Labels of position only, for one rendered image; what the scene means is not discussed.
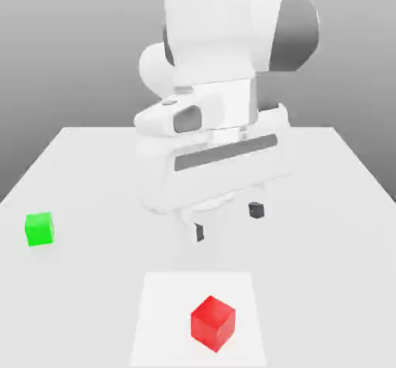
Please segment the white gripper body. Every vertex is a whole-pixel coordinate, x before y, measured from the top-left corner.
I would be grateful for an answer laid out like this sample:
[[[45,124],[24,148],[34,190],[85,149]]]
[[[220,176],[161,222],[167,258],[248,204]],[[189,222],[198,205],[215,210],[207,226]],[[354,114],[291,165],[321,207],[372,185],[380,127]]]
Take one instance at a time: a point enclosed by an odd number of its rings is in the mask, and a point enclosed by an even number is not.
[[[169,213],[287,175],[290,131],[280,104],[245,130],[142,136],[135,153],[138,198],[154,213]]]

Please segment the small red cube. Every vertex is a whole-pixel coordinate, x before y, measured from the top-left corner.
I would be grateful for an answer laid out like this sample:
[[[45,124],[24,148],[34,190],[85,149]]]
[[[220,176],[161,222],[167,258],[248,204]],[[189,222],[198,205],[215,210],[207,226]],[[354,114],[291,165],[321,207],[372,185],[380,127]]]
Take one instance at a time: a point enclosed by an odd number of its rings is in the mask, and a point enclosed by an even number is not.
[[[190,334],[217,353],[234,334],[235,322],[235,308],[210,295],[191,313]]]

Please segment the small green cube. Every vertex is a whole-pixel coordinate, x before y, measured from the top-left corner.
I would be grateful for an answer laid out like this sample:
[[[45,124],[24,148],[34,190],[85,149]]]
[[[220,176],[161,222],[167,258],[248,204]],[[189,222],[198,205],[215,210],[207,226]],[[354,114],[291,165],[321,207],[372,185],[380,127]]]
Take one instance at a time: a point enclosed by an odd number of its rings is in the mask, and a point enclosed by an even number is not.
[[[30,247],[51,244],[54,238],[52,213],[28,214],[25,221],[25,233]]]

